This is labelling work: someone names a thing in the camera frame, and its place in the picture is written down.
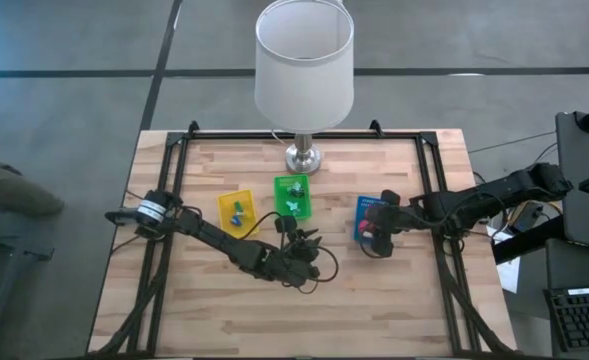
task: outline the green tray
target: green tray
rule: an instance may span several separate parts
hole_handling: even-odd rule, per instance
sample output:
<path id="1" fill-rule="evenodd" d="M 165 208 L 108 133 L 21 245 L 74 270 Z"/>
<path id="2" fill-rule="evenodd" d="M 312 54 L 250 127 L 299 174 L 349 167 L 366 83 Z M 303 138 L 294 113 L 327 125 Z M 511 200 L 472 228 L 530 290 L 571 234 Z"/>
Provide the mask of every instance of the green tray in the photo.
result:
<path id="1" fill-rule="evenodd" d="M 295 183 L 301 184 L 305 192 L 302 197 L 290 195 L 288 188 Z M 299 211 L 297 214 L 290 211 L 287 202 L 297 202 Z M 310 201 L 310 185 L 307 175 L 277 176 L 274 178 L 274 207 L 281 215 L 294 215 L 297 220 L 307 219 L 312 216 L 312 202 Z"/>

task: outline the white paper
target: white paper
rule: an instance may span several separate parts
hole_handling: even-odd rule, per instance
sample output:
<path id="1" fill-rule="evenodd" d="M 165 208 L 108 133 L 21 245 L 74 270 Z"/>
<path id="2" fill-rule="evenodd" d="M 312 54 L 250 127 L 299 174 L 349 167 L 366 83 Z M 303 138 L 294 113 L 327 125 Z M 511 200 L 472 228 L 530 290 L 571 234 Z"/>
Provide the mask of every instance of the white paper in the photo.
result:
<path id="1" fill-rule="evenodd" d="M 492 236 L 496 229 L 491 226 L 487 227 L 487 234 Z M 500 232 L 494 236 L 494 241 L 498 244 L 501 241 L 512 238 L 512 235 Z M 501 280 L 501 287 L 509 292 L 516 294 L 518 288 L 518 271 L 521 267 L 521 258 L 517 257 L 512 261 L 508 261 L 496 266 L 498 269 L 498 277 Z"/>

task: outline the keyboard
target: keyboard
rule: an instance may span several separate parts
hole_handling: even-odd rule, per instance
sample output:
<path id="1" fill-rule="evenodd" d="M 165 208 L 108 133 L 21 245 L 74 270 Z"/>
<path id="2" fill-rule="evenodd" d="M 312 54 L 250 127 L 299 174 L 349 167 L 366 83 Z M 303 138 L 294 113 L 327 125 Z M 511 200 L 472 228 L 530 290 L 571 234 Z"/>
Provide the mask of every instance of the keyboard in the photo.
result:
<path id="1" fill-rule="evenodd" d="M 589 350 L 589 288 L 546 290 L 545 298 L 561 348 Z"/>

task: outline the wire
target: wire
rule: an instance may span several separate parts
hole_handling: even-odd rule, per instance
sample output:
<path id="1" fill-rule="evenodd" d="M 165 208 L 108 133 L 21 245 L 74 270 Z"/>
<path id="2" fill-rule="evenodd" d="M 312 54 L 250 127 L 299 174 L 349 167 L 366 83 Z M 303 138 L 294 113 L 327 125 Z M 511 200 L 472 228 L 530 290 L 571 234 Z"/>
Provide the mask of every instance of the wire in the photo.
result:
<path id="1" fill-rule="evenodd" d="M 203 220 L 203 210 L 197 208 L 196 206 L 183 206 L 183 209 L 189 209 L 189 210 L 194 210 L 198 213 L 198 220 L 201 221 Z"/>
<path id="2" fill-rule="evenodd" d="M 487 184 L 487 181 L 485 181 L 485 178 L 483 176 L 481 176 L 481 174 L 477 173 L 476 171 L 472 171 L 472 174 L 474 174 L 474 176 L 479 178 L 483 182 L 483 184 Z"/>
<path id="3" fill-rule="evenodd" d="M 128 194 L 130 194 L 130 195 L 132 195 L 132 196 L 134 196 L 134 197 L 135 197 L 135 198 L 137 198 L 137 199 L 141 199 L 141 200 L 143 200 L 143 198 L 142 198 L 141 196 L 139 196 L 139 195 L 136 195 L 136 194 L 134 194 L 133 192 L 131 192 L 131 191 L 127 190 L 127 189 L 125 189 L 125 192 L 126 192 L 126 193 L 128 193 Z"/>
<path id="4" fill-rule="evenodd" d="M 281 140 L 278 136 L 276 136 L 274 129 L 272 129 L 272 137 L 274 137 L 274 139 L 278 140 L 278 142 L 280 142 L 281 144 L 287 145 L 287 143 L 285 143 L 285 141 Z"/>
<path id="5" fill-rule="evenodd" d="M 507 209 L 505 207 L 505 204 L 503 203 L 503 201 L 501 201 L 501 199 L 499 199 L 498 197 L 495 197 L 498 201 L 500 201 L 501 206 L 503 207 L 503 211 L 502 211 L 502 218 L 503 218 L 503 223 L 501 224 L 501 227 L 498 228 L 496 231 L 494 231 L 494 233 L 492 234 L 492 236 L 490 236 L 490 241 L 492 242 L 492 244 L 494 244 L 494 237 L 500 233 L 502 233 L 503 231 L 505 231 L 507 229 L 507 227 L 510 225 L 510 220 L 512 215 L 507 213 Z"/>
<path id="6" fill-rule="evenodd" d="M 503 201 L 501 199 L 499 199 L 496 195 L 493 195 L 493 194 L 487 193 L 487 192 L 476 192 L 473 194 L 469 194 L 468 196 L 464 197 L 461 201 L 459 201 L 458 204 L 456 204 L 452 209 L 450 209 L 450 211 L 448 211 L 445 214 L 445 216 L 443 216 L 443 218 L 437 222 L 427 221 L 427 220 L 417 216 L 416 214 L 405 210 L 402 207 L 397 207 L 397 209 L 400 212 L 409 215 L 411 218 L 415 219 L 416 221 L 418 221 L 422 224 L 425 224 L 429 227 L 439 227 L 439 226 L 443 225 L 445 222 L 447 222 L 452 215 L 454 215 L 457 211 L 459 211 L 461 209 L 461 207 L 466 202 L 468 202 L 469 200 L 471 200 L 479 195 L 485 195 L 485 196 L 489 196 L 489 197 L 496 199 L 498 201 L 498 203 L 501 205 L 501 212 L 503 213 L 504 219 L 507 219 L 507 208 L 505 207 L 505 203 L 503 203 Z"/>
<path id="7" fill-rule="evenodd" d="M 469 232 L 470 234 L 483 235 L 483 236 L 485 236 L 485 237 L 490 237 L 488 234 L 486 234 L 486 233 L 482 233 L 482 232 L 479 232 L 479 231 L 472 231 L 472 230 L 470 230 L 470 231 L 468 231 L 468 232 Z"/>
<path id="8" fill-rule="evenodd" d="M 318 287 L 318 281 L 315 281 L 314 287 L 310 291 L 303 291 L 303 290 L 301 290 L 301 287 L 300 286 L 297 287 L 296 290 L 298 290 L 298 292 L 300 292 L 301 294 L 309 295 L 309 294 L 313 293 L 314 291 L 316 291 L 316 288 L 317 287 Z"/>
<path id="9" fill-rule="evenodd" d="M 554 203 L 552 203 L 552 202 L 547 202 L 546 204 L 547 204 L 547 205 L 549 205 L 549 206 L 551 206 L 551 207 L 552 207 L 554 210 L 556 210 L 556 212 L 557 212 L 559 215 L 563 215 L 563 209 L 561 209 L 561 207 L 560 207 L 560 206 L 558 206 L 558 205 L 556 205 L 556 204 L 554 204 Z"/>
<path id="10" fill-rule="evenodd" d="M 554 143 L 554 144 L 552 144 L 552 145 L 550 145 L 550 146 L 546 147 L 546 148 L 545 148 L 545 150 L 543 150 L 543 152 L 541 152 L 541 154 L 540 154 L 540 155 L 539 155 L 539 156 L 536 158 L 536 160 L 534 160 L 534 161 L 532 162 L 532 164 L 535 164 L 537 161 L 539 161 L 539 160 L 540 160 L 540 159 L 542 159 L 543 157 L 545 157 L 545 156 L 549 155 L 549 154 L 547 154 L 547 155 L 546 155 L 545 153 L 547 152 L 547 150 L 551 149 L 551 148 L 552 148 L 552 147 L 554 147 L 555 145 L 556 145 L 556 143 Z"/>
<path id="11" fill-rule="evenodd" d="M 258 226 L 259 226 L 259 225 L 260 225 L 260 224 L 261 224 L 263 221 L 265 221 L 265 219 L 267 219 L 267 218 L 268 218 L 270 215 L 276 215 L 276 216 L 278 216 L 279 218 L 281 218 L 281 225 L 284 225 L 284 222 L 283 222 L 283 219 L 282 219 L 282 218 L 283 218 L 283 216 L 282 216 L 281 214 L 279 214 L 278 212 L 276 212 L 276 211 L 270 211 L 270 212 L 268 212 L 267 214 L 263 215 L 263 217 L 262 217 L 262 218 L 260 218 L 260 219 L 259 219 L 259 220 L 256 222 L 256 224 L 254 224 L 254 226 L 252 226 L 252 228 L 251 228 L 251 229 L 250 229 L 250 230 L 249 230 L 249 231 L 248 231 L 248 232 L 247 232 L 245 235 L 241 236 L 241 237 L 240 237 L 240 238 L 238 238 L 238 239 L 239 239 L 239 240 L 245 240 L 245 239 L 247 239 L 247 237 L 248 237 L 248 236 L 252 235 L 252 231 L 256 230 L 256 228 L 257 228 L 257 227 L 258 227 Z"/>
<path id="12" fill-rule="evenodd" d="M 550 156 L 550 155 L 552 155 L 552 154 L 554 153 L 554 151 L 556 151 L 556 150 L 558 150 L 558 146 L 555 146 L 555 147 L 553 147 L 551 151 L 549 151 L 549 152 L 547 152 L 546 154 L 544 154 L 544 155 L 543 155 L 543 156 L 542 156 L 542 157 L 539 159 L 539 161 L 540 161 L 540 160 L 543 160 L 543 159 L 545 159 L 546 157 L 548 157 L 548 156 Z"/>
<path id="13" fill-rule="evenodd" d="M 125 245 L 127 245 L 127 244 L 131 243 L 132 241 L 134 241 L 134 240 L 136 240 L 136 239 L 138 239 L 138 238 L 140 238 L 140 235 L 136 235 L 136 236 L 134 236 L 133 238 L 131 238 L 131 239 L 127 240 L 126 242 L 124 242 L 124 243 L 122 243 L 122 244 L 119 244 L 117 247 L 115 247 L 114 249 L 112 249 L 112 251 L 110 252 L 110 256 L 114 255 L 114 253 L 116 252 L 116 250 L 118 250 L 118 249 L 122 248 L 123 246 L 125 246 Z"/>
<path id="14" fill-rule="evenodd" d="M 459 251 L 461 252 L 461 254 L 463 253 L 463 250 L 465 250 L 465 240 L 463 240 L 463 238 L 459 238 L 457 244 L 461 244 L 459 246 Z M 448 253 L 447 251 L 445 251 L 445 248 L 443 248 L 443 252 L 445 253 L 445 255 L 448 256 L 452 256 L 452 254 Z"/>
<path id="15" fill-rule="evenodd" d="M 385 258 L 385 256 L 374 255 L 374 254 L 370 253 L 369 251 L 365 250 L 365 246 L 363 246 L 363 243 L 359 243 L 359 245 L 361 246 L 361 251 L 363 252 L 363 254 L 365 254 L 365 256 L 367 256 L 368 258 L 372 258 L 372 259 L 384 259 Z"/>
<path id="16" fill-rule="evenodd" d="M 508 142 L 497 144 L 497 145 L 486 146 L 484 148 L 480 148 L 480 149 L 468 151 L 468 154 L 473 154 L 475 152 L 479 152 L 479 151 L 483 151 L 483 150 L 494 149 L 494 148 L 501 147 L 501 146 L 512 145 L 512 144 L 519 143 L 521 141 L 536 139 L 536 138 L 539 138 L 539 137 L 542 137 L 542 136 L 547 136 L 547 135 L 552 135 L 552 134 L 556 134 L 556 131 L 550 131 L 550 132 L 546 132 L 546 133 L 542 133 L 542 134 L 538 134 L 538 135 L 532 135 L 532 136 L 524 137 L 522 139 L 508 141 Z"/>
<path id="17" fill-rule="evenodd" d="M 334 270 L 334 274 L 332 274 L 332 276 L 328 277 L 327 279 L 312 279 L 312 280 L 317 281 L 317 282 L 330 282 L 330 281 L 334 280 L 336 278 L 336 276 L 338 275 L 338 259 L 336 258 L 336 255 L 334 255 L 334 253 L 329 251 L 327 248 L 320 246 L 320 245 L 311 246 L 311 247 L 317 248 L 321 251 L 326 252 L 329 256 L 332 257 L 332 260 L 334 260 L 334 265 L 336 265 L 336 269 Z"/>

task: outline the lamp base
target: lamp base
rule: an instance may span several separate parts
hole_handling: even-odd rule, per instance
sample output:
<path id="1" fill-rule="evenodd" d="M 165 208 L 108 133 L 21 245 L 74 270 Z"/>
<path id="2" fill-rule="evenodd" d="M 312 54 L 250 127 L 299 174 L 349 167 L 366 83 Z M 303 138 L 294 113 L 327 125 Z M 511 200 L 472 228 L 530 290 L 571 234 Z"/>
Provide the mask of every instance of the lamp base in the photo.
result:
<path id="1" fill-rule="evenodd" d="M 285 163 L 291 174 L 312 175 L 321 168 L 321 151 L 312 145 L 303 153 L 298 151 L 296 145 L 292 145 L 285 151 Z"/>

